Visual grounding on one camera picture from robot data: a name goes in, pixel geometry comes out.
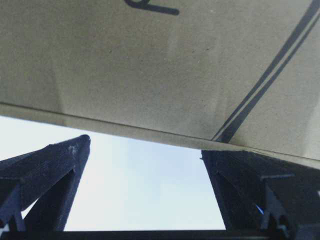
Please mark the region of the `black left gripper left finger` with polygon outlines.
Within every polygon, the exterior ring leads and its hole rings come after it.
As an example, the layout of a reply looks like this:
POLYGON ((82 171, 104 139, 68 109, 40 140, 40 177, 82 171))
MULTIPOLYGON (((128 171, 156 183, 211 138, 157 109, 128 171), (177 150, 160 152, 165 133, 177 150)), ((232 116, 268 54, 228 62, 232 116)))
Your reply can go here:
POLYGON ((88 135, 0 162, 0 227, 63 231, 90 155, 88 135))

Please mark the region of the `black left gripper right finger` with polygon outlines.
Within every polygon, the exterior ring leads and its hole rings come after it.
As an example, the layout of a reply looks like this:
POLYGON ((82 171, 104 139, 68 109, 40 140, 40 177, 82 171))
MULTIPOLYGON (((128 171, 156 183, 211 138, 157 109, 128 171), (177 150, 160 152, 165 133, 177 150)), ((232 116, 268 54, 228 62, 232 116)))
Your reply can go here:
POLYGON ((249 151, 201 154, 228 230, 319 231, 318 169, 249 151))

